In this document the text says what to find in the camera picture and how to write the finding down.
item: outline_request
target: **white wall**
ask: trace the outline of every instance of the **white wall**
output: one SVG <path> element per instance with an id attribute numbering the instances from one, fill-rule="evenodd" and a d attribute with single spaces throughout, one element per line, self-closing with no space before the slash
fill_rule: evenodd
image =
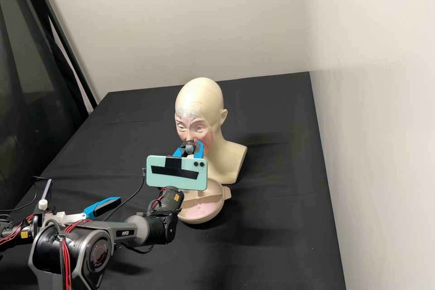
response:
<path id="1" fill-rule="evenodd" d="M 50 1 L 97 100 L 306 68 L 305 0 Z"/>
<path id="2" fill-rule="evenodd" d="M 307 0 L 349 290 L 435 289 L 434 0 Z"/>

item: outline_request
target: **beige bowl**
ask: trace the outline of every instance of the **beige bowl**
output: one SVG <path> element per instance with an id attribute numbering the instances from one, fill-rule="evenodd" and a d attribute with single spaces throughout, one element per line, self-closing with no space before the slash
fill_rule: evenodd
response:
<path id="1" fill-rule="evenodd" d="M 178 218 L 188 224 L 200 224 L 210 221 L 222 210 L 225 200 L 231 198 L 228 187 L 213 179 L 207 180 L 204 191 L 183 190 L 184 201 Z"/>

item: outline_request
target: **mint green phone case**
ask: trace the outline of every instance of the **mint green phone case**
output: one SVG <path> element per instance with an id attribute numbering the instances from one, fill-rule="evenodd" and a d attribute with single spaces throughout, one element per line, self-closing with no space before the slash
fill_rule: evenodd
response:
<path id="1" fill-rule="evenodd" d="M 163 155 L 149 155 L 146 158 L 146 184 L 148 186 L 174 186 L 189 190 L 207 188 L 207 161 L 205 159 L 176 158 L 176 160 L 181 160 L 181 169 L 165 167 L 166 159 L 167 157 Z"/>

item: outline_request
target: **red wire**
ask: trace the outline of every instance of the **red wire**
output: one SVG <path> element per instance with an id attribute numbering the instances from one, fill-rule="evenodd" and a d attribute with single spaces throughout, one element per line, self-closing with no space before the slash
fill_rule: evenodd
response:
<path id="1" fill-rule="evenodd" d="M 90 222 L 90 221 L 92 221 L 92 220 L 90 220 L 90 219 L 86 219 L 86 220 L 78 220 L 77 222 L 74 222 L 73 224 L 67 226 L 67 227 L 65 228 L 65 232 L 66 232 L 66 233 L 70 233 L 71 230 L 73 230 L 73 229 L 74 229 L 76 226 L 78 226 L 80 223 L 82 223 L 82 222 Z"/>
<path id="2" fill-rule="evenodd" d="M 63 262 L 65 264 L 65 285 L 67 290 L 71 288 L 71 265 L 69 260 L 69 250 L 66 241 L 62 243 Z"/>
<path id="3" fill-rule="evenodd" d="M 167 190 L 165 187 L 163 187 L 161 190 L 160 190 L 160 192 L 163 192 L 163 191 L 165 191 L 165 190 Z M 161 195 L 161 196 L 159 196 L 159 198 L 157 198 L 155 201 L 154 201 L 154 204 L 153 204 L 153 206 L 151 207 L 151 211 L 155 208 L 155 206 L 157 205 L 157 203 L 159 202 L 159 200 L 161 200 L 163 198 L 163 195 Z"/>
<path id="4" fill-rule="evenodd" d="M 14 240 L 15 237 L 21 232 L 21 225 L 23 223 L 20 222 L 20 224 L 17 226 L 17 228 L 15 229 L 15 231 L 13 233 L 11 233 L 10 235 L 8 235 L 7 237 L 3 238 L 0 240 L 0 245 L 3 245 L 11 240 Z"/>

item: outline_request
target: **white plastic part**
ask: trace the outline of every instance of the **white plastic part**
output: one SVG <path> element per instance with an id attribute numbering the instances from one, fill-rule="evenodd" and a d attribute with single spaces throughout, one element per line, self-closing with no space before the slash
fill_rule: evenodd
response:
<path id="1" fill-rule="evenodd" d="M 48 200 L 41 199 L 38 203 L 38 208 L 42 211 L 45 211 L 48 207 Z"/>
<path id="2" fill-rule="evenodd" d="M 53 215 L 52 213 L 48 213 L 45 214 L 44 216 L 44 222 L 42 224 L 42 226 L 45 226 L 45 223 L 48 220 L 55 220 L 57 223 L 59 223 L 60 225 L 65 225 L 70 224 L 70 223 L 74 223 L 77 222 L 79 220 L 85 220 L 86 219 L 86 214 L 85 213 L 79 213 L 79 214 L 65 214 L 65 212 L 57 212 L 55 215 Z"/>

